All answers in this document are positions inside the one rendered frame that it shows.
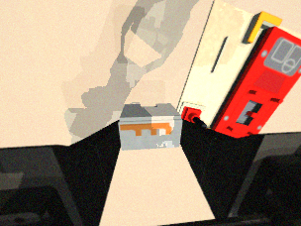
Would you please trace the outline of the red and black joystick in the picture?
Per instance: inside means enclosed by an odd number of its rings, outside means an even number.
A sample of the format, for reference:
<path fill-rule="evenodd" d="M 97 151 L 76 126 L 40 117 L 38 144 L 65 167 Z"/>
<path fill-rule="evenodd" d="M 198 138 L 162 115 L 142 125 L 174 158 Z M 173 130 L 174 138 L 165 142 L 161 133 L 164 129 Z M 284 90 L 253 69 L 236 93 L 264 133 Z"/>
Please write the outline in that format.
<path fill-rule="evenodd" d="M 203 120 L 200 120 L 200 114 L 201 110 L 200 109 L 195 109 L 195 108 L 190 108 L 184 106 L 183 111 L 181 113 L 181 119 L 187 120 L 189 122 L 198 124 L 200 126 L 206 127 L 207 124 L 204 123 Z"/>

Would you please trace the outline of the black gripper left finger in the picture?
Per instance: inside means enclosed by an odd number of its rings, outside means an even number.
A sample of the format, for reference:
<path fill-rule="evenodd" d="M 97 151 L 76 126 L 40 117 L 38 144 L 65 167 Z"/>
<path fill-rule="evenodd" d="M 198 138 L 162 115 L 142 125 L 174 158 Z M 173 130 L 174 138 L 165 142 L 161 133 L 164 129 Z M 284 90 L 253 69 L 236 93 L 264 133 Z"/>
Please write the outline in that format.
<path fill-rule="evenodd" d="M 70 146 L 0 147 L 0 190 L 52 186 L 73 226 L 100 226 L 121 149 L 118 122 Z"/>

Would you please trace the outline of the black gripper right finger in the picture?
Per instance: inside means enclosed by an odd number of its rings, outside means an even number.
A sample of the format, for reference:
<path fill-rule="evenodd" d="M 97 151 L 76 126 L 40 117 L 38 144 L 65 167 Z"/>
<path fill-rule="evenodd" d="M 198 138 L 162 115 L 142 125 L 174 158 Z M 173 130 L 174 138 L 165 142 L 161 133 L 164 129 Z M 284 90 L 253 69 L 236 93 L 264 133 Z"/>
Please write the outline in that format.
<path fill-rule="evenodd" d="M 235 138 L 182 120 L 180 146 L 215 219 L 239 216 L 265 157 L 301 155 L 301 131 Z"/>

